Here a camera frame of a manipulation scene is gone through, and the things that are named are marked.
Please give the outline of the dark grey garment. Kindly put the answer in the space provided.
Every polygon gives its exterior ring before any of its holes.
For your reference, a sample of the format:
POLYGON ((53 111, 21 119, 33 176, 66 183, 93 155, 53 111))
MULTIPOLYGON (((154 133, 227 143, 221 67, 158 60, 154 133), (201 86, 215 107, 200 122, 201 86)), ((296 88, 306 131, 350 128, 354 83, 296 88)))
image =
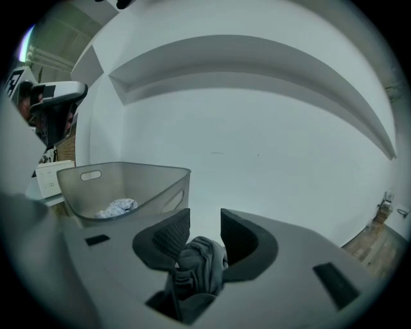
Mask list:
POLYGON ((198 236, 179 246, 171 246, 171 272, 166 293, 177 320, 193 324, 223 290, 222 275, 228 269, 225 247, 198 236))

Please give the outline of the ceiling tube light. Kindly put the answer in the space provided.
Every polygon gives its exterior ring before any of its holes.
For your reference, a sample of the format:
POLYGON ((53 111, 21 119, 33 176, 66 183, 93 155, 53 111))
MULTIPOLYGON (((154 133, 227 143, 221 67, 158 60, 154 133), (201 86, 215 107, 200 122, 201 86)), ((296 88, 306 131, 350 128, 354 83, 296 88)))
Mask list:
POLYGON ((35 25, 33 24, 24 34, 24 37, 22 38, 22 41, 19 46, 19 51, 18 51, 18 60, 19 62, 24 63, 26 61, 26 56, 27 52, 30 46, 30 38, 31 34, 33 33, 33 30, 35 28, 35 25))

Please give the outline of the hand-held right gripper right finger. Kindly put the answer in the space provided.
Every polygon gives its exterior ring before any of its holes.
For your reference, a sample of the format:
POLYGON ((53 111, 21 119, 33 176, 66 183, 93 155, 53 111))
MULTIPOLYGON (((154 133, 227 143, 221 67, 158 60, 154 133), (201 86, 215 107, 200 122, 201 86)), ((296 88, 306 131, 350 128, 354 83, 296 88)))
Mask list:
POLYGON ((192 329, 346 329, 378 294, 358 260, 304 227, 223 209, 221 238, 223 290, 192 329))

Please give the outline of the white perforated basket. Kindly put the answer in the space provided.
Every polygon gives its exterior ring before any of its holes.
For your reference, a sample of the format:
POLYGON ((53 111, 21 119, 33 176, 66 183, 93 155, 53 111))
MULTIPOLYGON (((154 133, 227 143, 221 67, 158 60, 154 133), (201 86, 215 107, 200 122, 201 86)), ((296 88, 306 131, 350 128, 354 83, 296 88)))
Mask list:
POLYGON ((57 180, 57 172, 74 167, 75 162, 72 160, 39 164, 35 169, 35 173, 42 197, 46 199, 61 194, 57 180))

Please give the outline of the person's left hand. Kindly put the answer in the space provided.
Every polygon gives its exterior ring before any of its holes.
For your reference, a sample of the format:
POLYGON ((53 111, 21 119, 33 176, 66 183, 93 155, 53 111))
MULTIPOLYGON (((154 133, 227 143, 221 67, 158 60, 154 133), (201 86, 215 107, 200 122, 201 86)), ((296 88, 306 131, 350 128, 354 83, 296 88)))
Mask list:
POLYGON ((17 108, 28 125, 37 132, 45 134, 47 129, 54 129, 58 134, 65 134, 73 125, 76 104, 70 101, 44 103, 42 94, 39 94, 34 102, 31 96, 21 98, 17 108))

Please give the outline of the grey plastic laundry basket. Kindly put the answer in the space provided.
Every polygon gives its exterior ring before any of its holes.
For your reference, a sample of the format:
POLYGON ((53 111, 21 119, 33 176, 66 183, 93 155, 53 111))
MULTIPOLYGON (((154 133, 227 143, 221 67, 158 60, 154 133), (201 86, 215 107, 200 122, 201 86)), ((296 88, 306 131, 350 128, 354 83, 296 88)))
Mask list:
POLYGON ((57 180, 69 215, 80 226, 91 227, 187 208, 190 175, 187 168, 109 162, 60 170, 57 180), (118 199, 132 199, 137 208, 96 218, 97 212, 118 199))

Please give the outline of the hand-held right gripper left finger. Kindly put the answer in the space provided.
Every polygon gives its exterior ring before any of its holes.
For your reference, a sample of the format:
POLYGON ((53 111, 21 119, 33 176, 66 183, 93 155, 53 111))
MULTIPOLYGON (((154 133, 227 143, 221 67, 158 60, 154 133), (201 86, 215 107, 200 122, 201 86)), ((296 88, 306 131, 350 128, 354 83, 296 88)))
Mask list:
POLYGON ((64 222, 70 257, 99 329, 186 329, 172 273, 190 231, 188 209, 131 213, 101 226, 64 222))

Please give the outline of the blue white plaid clothes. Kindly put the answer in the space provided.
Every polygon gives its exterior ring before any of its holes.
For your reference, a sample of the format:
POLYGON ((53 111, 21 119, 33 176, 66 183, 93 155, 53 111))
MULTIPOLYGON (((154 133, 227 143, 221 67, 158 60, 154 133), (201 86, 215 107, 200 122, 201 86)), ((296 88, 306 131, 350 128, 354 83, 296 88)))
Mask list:
POLYGON ((118 199, 111 202, 106 209, 97 212, 94 217, 97 219, 114 218, 137 208, 138 203, 133 199, 118 199))

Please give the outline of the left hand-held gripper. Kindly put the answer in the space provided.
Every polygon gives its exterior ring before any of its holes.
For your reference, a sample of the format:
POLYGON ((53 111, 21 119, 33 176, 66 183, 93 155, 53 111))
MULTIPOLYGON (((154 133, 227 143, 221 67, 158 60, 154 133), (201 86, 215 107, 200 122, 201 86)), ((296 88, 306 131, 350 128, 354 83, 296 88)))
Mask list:
MULTIPOLYGON (((5 85, 5 92, 16 106, 21 98, 30 96, 31 109, 69 102, 75 103, 77 110, 78 103, 87 95, 88 86, 76 81, 37 83, 29 67, 18 67, 11 72, 5 85)), ((58 134, 54 129, 47 129, 43 134, 37 132, 34 127, 29 128, 45 145, 58 145, 71 133, 70 130, 65 134, 58 134)))

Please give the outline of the white ceiling pipes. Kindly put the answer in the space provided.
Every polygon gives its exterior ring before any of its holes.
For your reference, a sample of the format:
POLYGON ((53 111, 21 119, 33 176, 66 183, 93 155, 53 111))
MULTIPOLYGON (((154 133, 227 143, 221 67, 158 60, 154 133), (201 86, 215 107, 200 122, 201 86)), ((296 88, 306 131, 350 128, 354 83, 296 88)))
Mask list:
POLYGON ((74 68, 73 62, 32 45, 29 46, 24 60, 27 64, 47 66, 60 71, 70 72, 74 68))

